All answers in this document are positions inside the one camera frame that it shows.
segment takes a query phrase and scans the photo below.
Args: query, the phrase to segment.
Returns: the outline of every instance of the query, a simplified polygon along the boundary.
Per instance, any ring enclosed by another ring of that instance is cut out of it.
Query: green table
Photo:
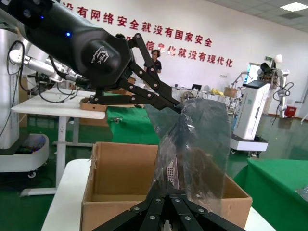
[[[145,109],[108,106],[107,116],[112,142],[158,145],[159,138]]]
[[[249,159],[235,181],[276,230],[308,231],[308,202],[295,191],[308,185],[308,161]]]

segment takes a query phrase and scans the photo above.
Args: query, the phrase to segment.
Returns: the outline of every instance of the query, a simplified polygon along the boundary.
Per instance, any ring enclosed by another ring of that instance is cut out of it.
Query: red chinese text
[[[207,61],[210,63],[210,64],[214,64],[215,63],[215,60],[216,60],[216,56],[215,55],[209,55],[207,57]]]
[[[233,63],[232,59],[227,59],[226,66],[232,67],[232,65],[231,65],[232,63]]]
[[[111,13],[105,13],[104,14],[104,19],[103,22],[104,23],[108,23],[108,24],[112,24],[112,22],[114,21],[114,15]]]
[[[170,27],[166,28],[166,30],[165,30],[166,37],[171,37],[172,31],[173,31],[173,29],[171,29]]]
[[[206,57],[206,54],[204,54],[203,52],[199,53],[199,60],[200,61],[204,62],[205,57]]]
[[[165,53],[165,45],[162,43],[158,44],[158,49],[161,53]]]
[[[183,39],[183,31],[181,30],[176,30],[175,31],[175,39],[179,39],[179,40],[182,40]]]
[[[149,51],[152,51],[152,50],[154,50],[154,45],[155,45],[155,43],[153,43],[152,41],[148,41],[148,42],[146,43],[146,48],[147,48]]]
[[[223,61],[225,61],[225,58],[224,57],[218,57],[218,59],[217,59],[217,65],[223,65]]]
[[[138,26],[139,26],[139,23],[137,23],[137,21],[134,19],[133,21],[130,22],[130,29],[133,29],[133,30],[138,30]]]
[[[100,11],[97,11],[97,10],[92,10],[91,11],[91,20],[92,19],[96,19],[96,21],[100,21],[101,19],[101,12]]]
[[[86,18],[86,16],[87,16],[87,11],[88,11],[88,9],[86,9],[86,8],[84,8],[84,7],[82,6],[82,7],[78,7],[77,13],[78,13],[80,16]]]
[[[197,56],[197,52],[196,51],[190,51],[189,52],[189,56],[188,56],[188,58],[189,59],[196,59],[196,56]]]
[[[150,28],[151,28],[151,23],[147,23],[147,22],[144,22],[143,24],[142,24],[142,31],[144,31],[144,32],[151,32],[150,31]]]
[[[175,56],[175,48],[172,46],[169,46],[169,48],[168,48],[168,54],[169,55],[172,55],[172,56]]]
[[[70,9],[71,11],[73,10],[73,5],[71,3],[65,4],[65,2],[63,2],[63,5],[66,6],[68,9]]]
[[[197,35],[196,36],[196,42],[195,43],[200,43],[202,44],[202,40],[203,40],[203,37],[201,35]]]
[[[125,18],[123,16],[118,16],[117,22],[118,22],[117,23],[118,26],[126,26],[127,18]]]
[[[193,34],[190,33],[190,32],[187,32],[186,36],[185,36],[185,41],[192,42],[193,41]]]
[[[160,25],[155,25],[154,27],[154,34],[157,34],[157,35],[162,35],[162,31],[163,31],[163,28],[162,26]]]
[[[186,49],[180,48],[179,53],[178,53],[178,57],[186,58]]]
[[[207,46],[207,47],[211,47],[211,44],[212,44],[212,41],[211,41],[211,39],[210,38],[208,38],[207,40],[205,40],[205,46]]]

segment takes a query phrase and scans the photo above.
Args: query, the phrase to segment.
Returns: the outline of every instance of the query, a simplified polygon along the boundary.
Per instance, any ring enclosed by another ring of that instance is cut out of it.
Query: ceiling light
[[[306,6],[302,3],[294,2],[294,3],[288,4],[288,5],[282,6],[281,8],[284,9],[284,10],[287,10],[287,11],[294,12],[294,11],[301,11],[301,10],[307,9],[308,6]]]

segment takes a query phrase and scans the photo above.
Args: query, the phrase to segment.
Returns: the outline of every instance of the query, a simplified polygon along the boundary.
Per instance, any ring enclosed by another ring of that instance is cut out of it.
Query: white table
[[[89,170],[88,159],[73,160],[66,165],[41,231],[79,231],[81,202]],[[253,208],[250,209],[245,230],[275,231]]]
[[[62,89],[64,93],[70,93],[71,90]],[[56,164],[56,187],[55,188],[42,188],[42,189],[26,189],[22,192],[21,196],[31,195],[47,195],[55,194],[57,187],[60,183],[61,177],[65,168],[65,152],[66,145],[78,145],[78,131],[79,131],[79,118],[89,119],[104,119],[105,112],[85,111],[79,108],[79,102],[85,97],[90,97],[94,92],[79,91],[78,95],[73,99],[67,99],[64,103],[49,103],[44,101],[39,95],[35,96],[21,104],[12,107],[14,112],[37,114],[37,115],[52,115],[59,117],[58,126],[58,142],[57,142],[57,164]],[[61,101],[67,95],[61,94],[57,88],[52,88],[44,93],[42,96],[50,101]],[[74,138],[72,143],[67,143],[66,137],[66,123],[70,117],[74,117]],[[78,146],[91,147],[92,144],[79,144]]]

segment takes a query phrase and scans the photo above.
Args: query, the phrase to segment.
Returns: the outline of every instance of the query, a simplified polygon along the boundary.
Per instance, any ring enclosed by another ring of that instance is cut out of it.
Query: caster wheel
[[[257,157],[257,153],[256,152],[249,152],[248,156],[251,157],[251,158],[255,158],[255,157]]]
[[[28,177],[29,178],[34,178],[36,175],[37,175],[36,172],[33,171],[30,174],[28,174]]]

